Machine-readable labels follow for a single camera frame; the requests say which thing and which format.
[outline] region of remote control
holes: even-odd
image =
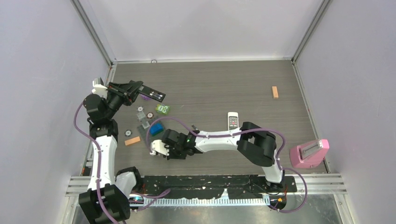
[[[228,112],[228,130],[233,130],[239,127],[238,113]]]

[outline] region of pink box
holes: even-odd
[[[326,139],[314,140],[290,149],[290,161],[294,168],[314,168],[325,158],[329,150]]]

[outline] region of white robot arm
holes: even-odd
[[[151,143],[151,155],[163,155],[167,159],[185,159],[186,155],[201,154],[213,150],[233,150],[241,152],[255,165],[261,166],[265,178],[270,183],[280,184],[284,172],[276,162],[275,135],[270,132],[251,132],[236,135],[241,131],[259,128],[251,122],[244,122],[241,128],[222,132],[194,131],[198,136],[189,133],[177,133],[166,130],[161,140]]]
[[[103,212],[98,191],[107,213],[116,221],[124,221],[130,216],[129,194],[132,189],[141,186],[140,174],[135,167],[120,170],[114,175],[118,125],[113,116],[122,105],[130,106],[139,94],[159,102],[163,101],[165,94],[144,86],[142,81],[109,83],[104,86],[100,78],[93,81],[92,93],[84,99],[83,105],[89,115],[89,135],[95,139],[100,149],[92,143],[94,151],[91,181],[87,191],[79,195],[78,202],[89,223],[108,224],[113,222]]]

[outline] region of wooden block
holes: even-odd
[[[138,137],[135,137],[135,138],[133,138],[133,139],[126,140],[126,141],[125,141],[125,145],[126,145],[126,146],[130,146],[130,145],[132,145],[132,144],[134,144],[134,143],[137,143],[137,142],[139,142],[139,141],[140,141],[140,137],[138,136]]]
[[[272,96],[274,97],[274,99],[278,99],[278,88],[276,86],[272,86]]]

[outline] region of wood grain surface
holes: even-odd
[[[227,113],[238,112],[239,122],[253,122],[272,128],[286,136],[281,164],[291,167],[289,149],[315,139],[303,98],[290,61],[240,61],[194,63],[118,64],[114,82],[143,81],[164,92],[163,104],[170,106],[168,116],[194,124],[203,131],[227,129]],[[272,86],[277,86],[279,98],[273,99]],[[142,175],[225,175],[263,174],[237,151],[213,151],[187,156],[186,160],[169,160],[150,156],[144,139],[131,146],[123,142],[139,136],[136,129],[136,109],[143,106],[153,112],[158,102],[138,97],[130,107],[122,107],[115,115],[119,127],[119,142],[115,156],[115,171],[136,166]],[[165,120],[166,128],[187,131],[175,121]],[[131,137],[124,132],[131,129]],[[277,145],[282,139],[278,136]],[[324,173],[323,164],[302,173]]]

